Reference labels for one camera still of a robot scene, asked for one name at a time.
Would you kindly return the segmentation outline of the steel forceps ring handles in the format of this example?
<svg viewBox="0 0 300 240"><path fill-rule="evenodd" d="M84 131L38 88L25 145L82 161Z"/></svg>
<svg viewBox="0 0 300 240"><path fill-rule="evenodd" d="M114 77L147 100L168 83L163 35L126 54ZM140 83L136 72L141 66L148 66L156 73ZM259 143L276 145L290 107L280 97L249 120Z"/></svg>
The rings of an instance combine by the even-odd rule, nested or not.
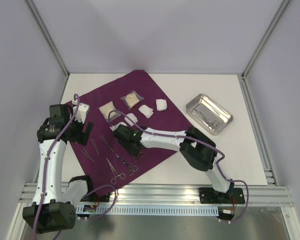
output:
<svg viewBox="0 0 300 240"><path fill-rule="evenodd" d="M115 169L115 167L112 165L111 161L106 158L106 161L112 171L112 174L113 174L113 178L111 179L111 183L113 185L116 185L117 182L118 182L118 179L121 179L121 180L124 180L126 178L126 175L122 172L122 173L118 173Z"/></svg>

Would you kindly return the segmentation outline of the small surgical scissors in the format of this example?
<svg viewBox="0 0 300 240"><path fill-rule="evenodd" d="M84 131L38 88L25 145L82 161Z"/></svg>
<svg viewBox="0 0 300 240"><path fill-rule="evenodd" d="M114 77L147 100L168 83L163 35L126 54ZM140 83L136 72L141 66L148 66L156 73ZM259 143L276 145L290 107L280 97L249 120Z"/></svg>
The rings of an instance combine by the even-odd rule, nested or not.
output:
<svg viewBox="0 0 300 240"><path fill-rule="evenodd" d="M129 163L127 163L121 156L118 154L115 154L115 156L128 168L128 175L132 176L137 170L138 167L136 165L131 166Z"/></svg>

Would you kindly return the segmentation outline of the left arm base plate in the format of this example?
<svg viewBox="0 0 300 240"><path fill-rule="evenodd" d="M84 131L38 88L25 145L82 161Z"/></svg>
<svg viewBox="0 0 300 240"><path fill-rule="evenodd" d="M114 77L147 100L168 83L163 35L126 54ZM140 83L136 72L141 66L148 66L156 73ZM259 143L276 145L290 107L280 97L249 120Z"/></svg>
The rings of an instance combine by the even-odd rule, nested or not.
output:
<svg viewBox="0 0 300 240"><path fill-rule="evenodd" d="M104 196L98 196L95 192L89 194L86 197L83 197L81 202L93 202L93 203L109 203L110 202L110 193L107 193Z"/></svg>

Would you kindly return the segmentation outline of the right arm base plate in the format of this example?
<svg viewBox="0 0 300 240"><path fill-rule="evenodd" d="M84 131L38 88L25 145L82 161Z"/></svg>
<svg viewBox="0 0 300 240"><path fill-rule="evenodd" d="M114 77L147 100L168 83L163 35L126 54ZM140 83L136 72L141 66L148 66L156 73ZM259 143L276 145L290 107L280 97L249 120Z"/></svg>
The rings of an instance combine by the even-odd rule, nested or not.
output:
<svg viewBox="0 0 300 240"><path fill-rule="evenodd" d="M241 188L233 188L226 193L215 191L212 187L200 187L199 201L201 204L239 204L246 203L243 190Z"/></svg>

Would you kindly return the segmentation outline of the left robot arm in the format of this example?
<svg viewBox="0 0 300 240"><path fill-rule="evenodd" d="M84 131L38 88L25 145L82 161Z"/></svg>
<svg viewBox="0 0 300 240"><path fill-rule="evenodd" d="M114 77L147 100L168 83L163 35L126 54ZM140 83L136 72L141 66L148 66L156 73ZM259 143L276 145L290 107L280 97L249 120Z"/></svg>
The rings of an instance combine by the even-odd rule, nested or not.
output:
<svg viewBox="0 0 300 240"><path fill-rule="evenodd" d="M22 217L38 234L72 229L76 222L76 207L81 200L94 197L95 188L88 175L72 177L62 190L62 169L67 143L85 146L93 122L85 122L90 110L85 103L73 106L55 104L49 107L49 117L37 131L40 165L37 186L31 206Z"/></svg>

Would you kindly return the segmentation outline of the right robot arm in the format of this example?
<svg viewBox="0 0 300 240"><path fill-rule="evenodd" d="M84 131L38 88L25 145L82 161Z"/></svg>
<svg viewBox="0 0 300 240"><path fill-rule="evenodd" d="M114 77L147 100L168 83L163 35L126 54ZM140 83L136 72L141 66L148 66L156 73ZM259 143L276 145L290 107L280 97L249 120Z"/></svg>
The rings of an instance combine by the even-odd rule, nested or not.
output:
<svg viewBox="0 0 300 240"><path fill-rule="evenodd" d="M226 203L234 196L234 183L222 173L219 165L225 155L197 128L162 131L150 127L133 129L120 124L113 134L119 144L134 157L142 148L180 152L192 168L205 172L218 201Z"/></svg>

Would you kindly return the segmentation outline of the steel tweezers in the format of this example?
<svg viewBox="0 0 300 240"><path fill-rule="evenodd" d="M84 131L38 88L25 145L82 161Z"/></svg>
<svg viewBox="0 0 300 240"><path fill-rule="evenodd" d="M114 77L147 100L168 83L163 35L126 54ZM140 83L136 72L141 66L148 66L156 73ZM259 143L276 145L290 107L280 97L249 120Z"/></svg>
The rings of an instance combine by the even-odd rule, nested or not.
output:
<svg viewBox="0 0 300 240"><path fill-rule="evenodd" d="M96 145L94 139L91 139L90 141L91 141L91 144L92 144L93 148L95 149L97 155L100 156L99 150L97 148L97 145Z"/></svg>
<svg viewBox="0 0 300 240"><path fill-rule="evenodd" d="M112 149L112 147L110 146L110 144L107 142L107 140L104 138L103 135L99 136L101 138L101 140L109 147L109 149L114 153L115 151Z"/></svg>
<svg viewBox="0 0 300 240"><path fill-rule="evenodd" d="M88 153L84 148L81 150L81 152L82 152L87 158L89 158L93 163L95 162L95 161L93 160L93 158L89 155L89 153Z"/></svg>

